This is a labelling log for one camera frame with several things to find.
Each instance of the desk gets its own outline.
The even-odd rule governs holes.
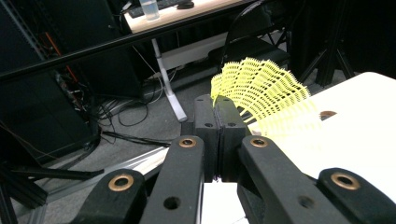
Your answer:
[[[185,21],[186,19],[198,18],[201,16],[215,17],[224,9],[243,6],[244,4],[250,2],[253,2],[253,0],[195,0],[194,7],[191,9],[180,10],[176,9],[175,7],[169,7],[160,10],[160,18],[155,21],[147,21],[145,16],[133,19],[128,13],[124,14],[124,17],[125,20],[127,20],[132,33],[138,34],[164,27],[175,22]],[[165,66],[163,65],[163,57],[158,48],[155,36],[151,39],[151,43],[154,47],[157,63],[160,67],[161,75],[163,77],[166,97],[168,98],[168,101],[172,106],[178,121],[183,122],[187,120],[187,116],[172,91]]]

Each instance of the desk leg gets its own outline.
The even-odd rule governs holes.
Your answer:
[[[152,47],[155,50],[155,57],[157,58],[157,63],[161,70],[161,75],[163,76],[163,83],[165,84],[165,93],[168,98],[169,104],[171,104],[172,109],[175,112],[175,115],[179,122],[183,122],[187,120],[187,115],[184,113],[183,108],[181,107],[178,99],[175,96],[175,93],[172,91],[171,83],[169,82],[168,74],[166,69],[163,67],[163,58],[160,53],[160,49],[158,48],[157,40],[154,38],[151,40]]]

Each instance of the brass bushing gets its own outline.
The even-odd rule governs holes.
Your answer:
[[[343,189],[355,190],[361,187],[359,181],[352,175],[336,172],[331,176],[332,182]]]
[[[197,145],[197,141],[193,138],[183,138],[178,142],[178,144],[181,147],[195,147]]]
[[[252,138],[250,140],[250,144],[254,147],[267,147],[268,143],[262,138]]]
[[[126,183],[118,184],[119,180],[125,179]],[[113,191],[123,191],[132,186],[134,183],[134,178],[131,175],[122,174],[114,176],[110,182],[108,182],[108,187]]]

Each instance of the white desk frame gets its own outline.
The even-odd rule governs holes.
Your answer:
[[[177,9],[176,7],[169,7],[163,10],[160,10],[160,18],[154,21],[147,21],[145,16],[132,18],[128,13],[124,14],[125,20],[127,20],[128,25],[133,34],[138,32],[146,31],[155,27],[159,27],[174,21],[181,21],[188,17],[192,17],[198,15],[200,13],[205,13],[207,11],[228,6],[233,3],[237,3],[241,0],[194,0],[194,7],[191,9]],[[183,108],[180,105],[175,93],[172,91],[170,81],[168,78],[168,74],[166,72],[166,67],[163,64],[163,57],[158,47],[157,40],[155,38],[151,39],[152,46],[154,47],[155,57],[157,58],[157,63],[160,67],[161,75],[163,78],[163,83],[165,86],[166,97],[172,109],[177,116],[177,120],[179,122],[183,122],[187,120],[187,115],[184,112]],[[222,41],[218,41],[215,45],[209,45],[210,48],[214,49],[218,45],[221,46]]]

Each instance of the white table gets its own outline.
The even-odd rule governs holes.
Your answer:
[[[360,74],[310,97],[318,118],[322,111],[336,113],[321,121],[320,130],[276,144],[307,175],[318,178],[323,169],[347,169],[396,202],[395,97],[395,79]]]

